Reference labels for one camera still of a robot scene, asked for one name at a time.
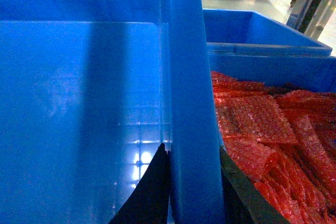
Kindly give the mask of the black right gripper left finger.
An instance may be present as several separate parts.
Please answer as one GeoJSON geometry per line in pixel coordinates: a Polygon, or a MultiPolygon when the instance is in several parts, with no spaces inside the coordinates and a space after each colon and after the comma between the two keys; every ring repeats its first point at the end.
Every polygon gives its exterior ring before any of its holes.
{"type": "Polygon", "coordinates": [[[160,144],[135,190],[110,223],[167,223],[170,154],[160,144]]]}

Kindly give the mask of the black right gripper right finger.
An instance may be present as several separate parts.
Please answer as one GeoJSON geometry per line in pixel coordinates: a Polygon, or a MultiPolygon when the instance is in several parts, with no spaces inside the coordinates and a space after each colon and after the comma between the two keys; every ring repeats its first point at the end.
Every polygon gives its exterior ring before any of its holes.
{"type": "Polygon", "coordinates": [[[227,223],[288,223],[221,147],[220,167],[227,223]]]}

